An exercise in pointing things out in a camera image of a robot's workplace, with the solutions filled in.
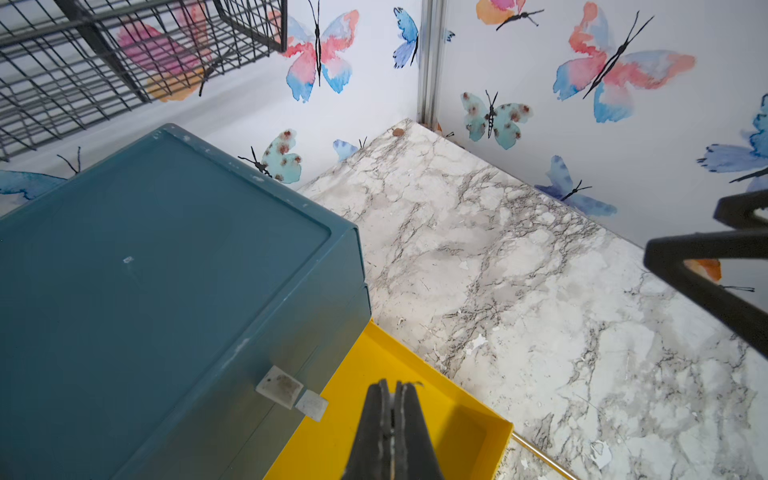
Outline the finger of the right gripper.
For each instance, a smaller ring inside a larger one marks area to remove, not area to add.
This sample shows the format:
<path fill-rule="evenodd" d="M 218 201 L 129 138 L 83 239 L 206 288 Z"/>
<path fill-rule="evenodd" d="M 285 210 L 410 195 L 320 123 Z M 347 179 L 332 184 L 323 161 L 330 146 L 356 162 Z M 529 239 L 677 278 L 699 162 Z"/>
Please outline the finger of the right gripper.
<path fill-rule="evenodd" d="M 736 230 L 766 228 L 767 219 L 757 211 L 767 208 L 767 199 L 766 190 L 723 197 L 717 203 L 713 218 Z"/>
<path fill-rule="evenodd" d="M 685 266 L 686 260 L 767 258 L 767 230 L 742 229 L 650 240 L 644 265 L 699 305 L 762 356 L 767 355 L 767 312 Z"/>

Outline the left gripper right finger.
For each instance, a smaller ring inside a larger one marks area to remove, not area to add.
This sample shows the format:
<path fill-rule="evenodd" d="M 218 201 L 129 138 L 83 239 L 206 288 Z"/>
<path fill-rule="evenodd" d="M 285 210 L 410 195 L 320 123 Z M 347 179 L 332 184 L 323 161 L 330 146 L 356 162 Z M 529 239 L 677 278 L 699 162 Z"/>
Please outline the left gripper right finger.
<path fill-rule="evenodd" d="M 444 479 L 413 383 L 398 382 L 394 394 L 393 478 Z"/>

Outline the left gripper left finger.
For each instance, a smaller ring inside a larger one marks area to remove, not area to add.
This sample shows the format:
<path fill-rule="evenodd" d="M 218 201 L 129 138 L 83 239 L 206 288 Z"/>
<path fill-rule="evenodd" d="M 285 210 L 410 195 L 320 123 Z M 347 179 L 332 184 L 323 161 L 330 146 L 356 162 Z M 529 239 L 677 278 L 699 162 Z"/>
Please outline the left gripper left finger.
<path fill-rule="evenodd" d="M 368 387 L 342 479 L 392 478 L 393 395 L 386 380 Z"/>

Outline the yellow bottom drawer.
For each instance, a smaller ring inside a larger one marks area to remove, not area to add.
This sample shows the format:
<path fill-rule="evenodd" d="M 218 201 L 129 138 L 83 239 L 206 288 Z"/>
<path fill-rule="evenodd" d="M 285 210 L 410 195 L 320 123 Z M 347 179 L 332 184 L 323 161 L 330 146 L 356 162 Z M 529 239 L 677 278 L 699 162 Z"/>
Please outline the yellow bottom drawer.
<path fill-rule="evenodd" d="M 491 479 L 508 420 L 368 323 L 269 479 Z"/>

